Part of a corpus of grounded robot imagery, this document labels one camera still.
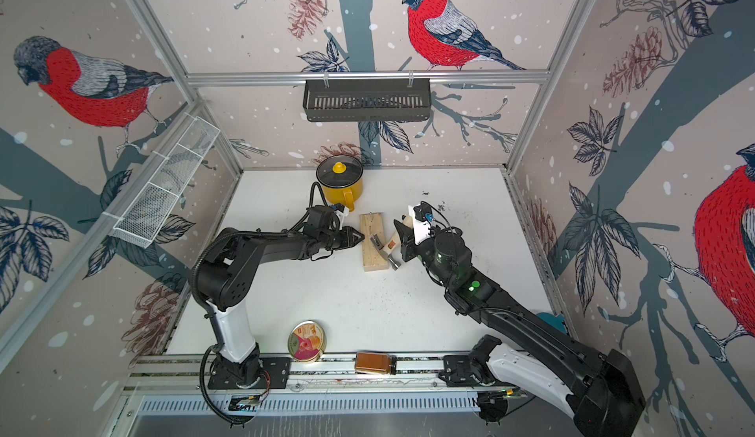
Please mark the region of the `wooden handled claw hammer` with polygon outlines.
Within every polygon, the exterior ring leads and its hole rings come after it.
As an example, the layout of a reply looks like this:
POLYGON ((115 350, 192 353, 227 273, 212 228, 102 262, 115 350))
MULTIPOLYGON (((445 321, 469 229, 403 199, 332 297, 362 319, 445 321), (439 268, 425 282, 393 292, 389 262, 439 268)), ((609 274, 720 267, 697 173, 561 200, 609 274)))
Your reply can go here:
POLYGON ((393 270, 397 270, 401 263, 392 257, 392 253, 401 245, 398 230, 384 244, 379 240, 377 235, 371 236, 371 242, 379 255, 389 264, 393 270))

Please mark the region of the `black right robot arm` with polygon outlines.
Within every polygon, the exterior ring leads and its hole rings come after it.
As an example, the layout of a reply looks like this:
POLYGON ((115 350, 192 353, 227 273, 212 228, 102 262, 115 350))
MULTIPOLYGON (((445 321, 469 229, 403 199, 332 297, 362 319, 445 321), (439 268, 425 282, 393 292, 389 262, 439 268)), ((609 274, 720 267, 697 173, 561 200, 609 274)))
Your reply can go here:
POLYGON ((523 307, 472 264, 460 231, 429 227, 424 237, 395 221, 404 261, 421 260, 456 314, 489 328, 467 354, 445 356, 449 387, 510 384, 560 409, 584 436, 630 436, 646 399, 630 359, 584 345, 523 307))

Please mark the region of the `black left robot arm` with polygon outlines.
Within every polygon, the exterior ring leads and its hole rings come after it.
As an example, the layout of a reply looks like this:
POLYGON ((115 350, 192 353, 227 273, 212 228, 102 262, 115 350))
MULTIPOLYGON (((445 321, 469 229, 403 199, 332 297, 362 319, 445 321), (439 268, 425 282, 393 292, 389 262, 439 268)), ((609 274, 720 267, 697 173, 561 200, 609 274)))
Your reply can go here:
POLYGON ((280 232, 226 228, 204 249, 188 284, 194 301, 210 321, 215 343, 203 354, 199 389, 208 408, 231 426, 254 418, 239 411, 261 405, 275 387, 287 381, 291 360, 278 366, 261 358, 260 346, 245 313, 245 301, 259 267, 277 261, 317 261, 350 250, 365 235, 343 224, 346 207, 330 205, 324 187, 314 182, 305 214, 280 232))

